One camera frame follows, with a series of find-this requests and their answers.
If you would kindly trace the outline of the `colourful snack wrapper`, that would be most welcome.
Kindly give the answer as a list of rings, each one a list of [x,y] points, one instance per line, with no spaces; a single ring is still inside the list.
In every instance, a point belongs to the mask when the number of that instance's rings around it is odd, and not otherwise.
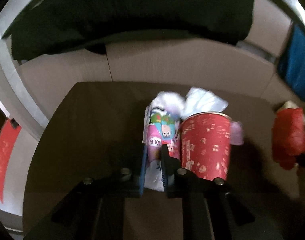
[[[148,148],[145,184],[162,192],[161,146],[166,144],[171,157],[180,159],[181,113],[184,98],[175,92],[160,92],[145,109],[142,143]]]

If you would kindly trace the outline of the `red paper cup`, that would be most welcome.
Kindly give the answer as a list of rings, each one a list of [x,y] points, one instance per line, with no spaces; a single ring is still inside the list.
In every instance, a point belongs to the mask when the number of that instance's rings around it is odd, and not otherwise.
[[[226,179],[231,153],[231,118],[217,112],[203,112],[181,124],[182,167],[199,178]]]

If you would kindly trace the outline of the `pink plastic scoop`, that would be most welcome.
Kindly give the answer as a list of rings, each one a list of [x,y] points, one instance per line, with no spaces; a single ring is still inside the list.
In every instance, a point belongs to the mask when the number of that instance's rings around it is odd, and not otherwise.
[[[244,144],[244,131],[242,123],[238,121],[231,122],[231,145],[241,146]]]

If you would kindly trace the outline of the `dark brown low table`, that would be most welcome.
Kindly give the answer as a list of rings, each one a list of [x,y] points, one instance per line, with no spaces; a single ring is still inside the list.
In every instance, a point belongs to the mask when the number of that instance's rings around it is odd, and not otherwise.
[[[269,104],[220,93],[184,117],[158,83],[77,83],[29,167],[25,239],[300,239],[295,172],[276,162]]]

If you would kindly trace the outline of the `crumpled white tissue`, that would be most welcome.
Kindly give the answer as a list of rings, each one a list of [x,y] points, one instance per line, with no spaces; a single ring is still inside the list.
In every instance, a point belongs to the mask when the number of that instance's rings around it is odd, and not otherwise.
[[[185,97],[182,119],[203,112],[221,113],[228,107],[228,102],[215,95],[210,90],[191,87]]]

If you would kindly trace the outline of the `red plastic bag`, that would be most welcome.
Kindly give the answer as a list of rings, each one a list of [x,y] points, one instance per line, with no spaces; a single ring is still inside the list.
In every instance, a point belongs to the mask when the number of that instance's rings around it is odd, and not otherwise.
[[[272,127],[272,158],[283,169],[297,164],[305,166],[305,114],[292,101],[285,102],[276,112]]]

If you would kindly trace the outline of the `red floor mat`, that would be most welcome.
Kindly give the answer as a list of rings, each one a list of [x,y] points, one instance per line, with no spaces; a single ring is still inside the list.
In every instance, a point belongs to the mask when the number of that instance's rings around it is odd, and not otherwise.
[[[0,131],[0,202],[4,200],[5,177],[9,160],[15,142],[21,131],[21,126],[12,126],[11,120],[7,119]]]

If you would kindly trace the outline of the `blue towel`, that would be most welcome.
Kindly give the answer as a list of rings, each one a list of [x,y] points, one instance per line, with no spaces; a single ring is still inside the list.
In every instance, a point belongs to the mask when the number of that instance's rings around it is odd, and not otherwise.
[[[279,59],[277,72],[296,96],[305,102],[305,33],[296,24]]]

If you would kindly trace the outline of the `black cloth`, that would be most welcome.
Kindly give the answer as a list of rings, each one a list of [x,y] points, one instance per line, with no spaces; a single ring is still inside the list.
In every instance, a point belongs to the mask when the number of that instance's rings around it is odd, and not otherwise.
[[[120,38],[195,36],[231,45],[250,31],[254,0],[43,0],[11,28],[15,60],[87,49]]]

